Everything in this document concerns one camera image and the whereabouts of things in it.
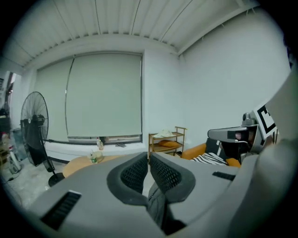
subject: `striped pillow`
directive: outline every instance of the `striped pillow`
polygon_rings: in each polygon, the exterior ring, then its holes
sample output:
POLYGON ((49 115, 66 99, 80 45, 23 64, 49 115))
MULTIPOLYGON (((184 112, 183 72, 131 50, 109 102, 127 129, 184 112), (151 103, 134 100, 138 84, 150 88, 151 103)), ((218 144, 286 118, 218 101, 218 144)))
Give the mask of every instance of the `striped pillow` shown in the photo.
POLYGON ((211 165, 227 165, 225 159, 220 158, 215 153, 204 153, 192 159, 192 161, 211 165))

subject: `standing fan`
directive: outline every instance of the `standing fan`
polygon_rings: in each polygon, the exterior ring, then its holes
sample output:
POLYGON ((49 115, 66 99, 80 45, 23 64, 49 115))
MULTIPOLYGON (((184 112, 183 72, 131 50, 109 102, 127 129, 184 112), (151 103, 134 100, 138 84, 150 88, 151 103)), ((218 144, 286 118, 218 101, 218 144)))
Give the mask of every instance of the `standing fan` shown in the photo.
POLYGON ((52 160, 47 157, 45 142, 48 132, 48 113, 45 99, 39 92, 29 94, 23 104, 21 113, 21 131, 33 158, 42 157, 42 162, 48 172, 52 172, 48 184, 50 187, 64 179, 62 173, 55 173, 52 160))

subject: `floor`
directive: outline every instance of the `floor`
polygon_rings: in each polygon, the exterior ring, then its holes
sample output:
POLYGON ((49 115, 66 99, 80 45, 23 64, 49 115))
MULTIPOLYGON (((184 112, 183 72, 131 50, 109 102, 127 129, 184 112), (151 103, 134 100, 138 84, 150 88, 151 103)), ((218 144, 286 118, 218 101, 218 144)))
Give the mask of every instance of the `floor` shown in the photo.
MULTIPOLYGON (((66 164, 53 161, 55 171, 62 172, 66 164)), ((2 170, 4 187, 12 199, 15 199, 23 208, 28 209, 30 205, 47 189, 48 179, 53 175, 47 172, 43 164, 35 167, 25 159, 21 162, 22 170, 13 180, 13 177, 8 169, 8 164, 5 163, 2 170)), ((148 174, 144 180, 143 195, 148 196, 149 190, 154 183, 154 179, 148 167, 148 174)))

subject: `wooden table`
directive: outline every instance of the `wooden table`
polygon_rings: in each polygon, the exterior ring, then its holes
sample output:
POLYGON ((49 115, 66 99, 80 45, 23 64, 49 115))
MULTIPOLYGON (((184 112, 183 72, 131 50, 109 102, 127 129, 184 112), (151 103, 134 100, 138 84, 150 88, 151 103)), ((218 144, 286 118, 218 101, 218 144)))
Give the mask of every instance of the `wooden table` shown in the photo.
MULTIPOLYGON (((100 163, 103 163, 105 161, 109 161, 118 157, 121 157, 123 155, 115 155, 115 156, 104 156, 103 160, 100 163)), ((65 165, 63 169, 63 175, 64 177, 68 177, 69 175, 73 174, 74 172, 80 170, 81 168, 87 167, 89 165, 96 165, 92 164, 91 160, 87 156, 81 156, 78 158, 75 158, 71 160, 67 165, 65 165)))

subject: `ceiling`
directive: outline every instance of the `ceiling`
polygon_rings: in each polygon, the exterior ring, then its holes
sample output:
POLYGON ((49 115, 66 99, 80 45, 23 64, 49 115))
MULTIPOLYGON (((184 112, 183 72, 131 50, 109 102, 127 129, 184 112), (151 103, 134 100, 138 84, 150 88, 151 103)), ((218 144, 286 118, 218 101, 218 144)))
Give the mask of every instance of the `ceiling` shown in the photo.
POLYGON ((42 0, 19 22, 2 57, 21 67, 45 52, 92 36, 127 35, 181 54, 254 0, 42 0))

